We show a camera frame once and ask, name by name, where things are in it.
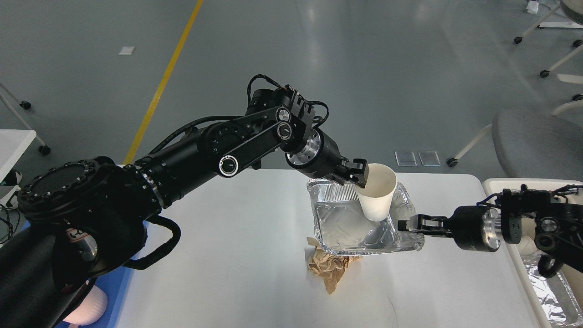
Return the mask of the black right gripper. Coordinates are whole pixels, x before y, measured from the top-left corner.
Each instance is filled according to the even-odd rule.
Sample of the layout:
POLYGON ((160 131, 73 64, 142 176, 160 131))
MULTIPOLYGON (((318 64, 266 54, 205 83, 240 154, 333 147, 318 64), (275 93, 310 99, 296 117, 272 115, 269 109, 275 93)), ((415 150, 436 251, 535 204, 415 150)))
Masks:
POLYGON ((453 237, 465 251, 496 252, 501 240, 497 233, 498 213, 485 206, 458 207, 450 216, 413 215, 398 221, 400 232, 421 233, 431 237, 453 237), (449 230, 445 223, 449 220, 449 230))

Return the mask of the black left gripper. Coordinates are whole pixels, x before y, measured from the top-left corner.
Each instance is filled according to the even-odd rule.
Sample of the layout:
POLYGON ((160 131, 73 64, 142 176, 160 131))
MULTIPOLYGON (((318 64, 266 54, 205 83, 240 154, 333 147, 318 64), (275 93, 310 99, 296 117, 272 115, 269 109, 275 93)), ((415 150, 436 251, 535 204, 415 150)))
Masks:
POLYGON ((306 144, 296 154, 286 155, 287 164, 310 179, 327 179, 343 185, 350 181, 364 189, 369 168, 366 159, 348 160, 337 143, 318 128, 312 128, 306 144))

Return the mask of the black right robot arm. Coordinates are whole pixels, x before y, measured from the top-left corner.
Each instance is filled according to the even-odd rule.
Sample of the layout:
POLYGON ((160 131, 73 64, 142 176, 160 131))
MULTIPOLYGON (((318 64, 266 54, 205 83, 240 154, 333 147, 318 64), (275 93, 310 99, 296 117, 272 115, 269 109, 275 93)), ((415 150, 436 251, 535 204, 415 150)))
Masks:
POLYGON ((538 261, 539 274, 555 276, 567 265, 583 270, 582 206, 571 203, 569 195, 581 191, 579 184, 556 190, 503 189, 475 205, 456 208, 452 216, 418 214, 398 220, 400 232, 447 237, 465 251, 496 252, 504 242, 517 245, 522 239, 522 219, 535 224, 535 247, 543 252, 538 261))

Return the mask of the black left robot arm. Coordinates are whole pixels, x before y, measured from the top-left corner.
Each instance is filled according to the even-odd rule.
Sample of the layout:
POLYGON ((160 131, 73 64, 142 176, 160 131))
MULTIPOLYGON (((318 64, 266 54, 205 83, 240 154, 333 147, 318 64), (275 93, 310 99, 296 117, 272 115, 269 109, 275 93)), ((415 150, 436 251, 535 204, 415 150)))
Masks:
POLYGON ((148 155, 120 167, 106 156, 67 162, 17 193, 29 226, 1 248, 1 326, 52 328, 119 267, 144 270, 176 247, 179 226, 161 215, 214 177, 231 178, 276 149, 311 179, 367 184, 365 159, 349 160, 316 115, 321 101, 258 74, 242 116, 209 116, 178 128, 148 155))

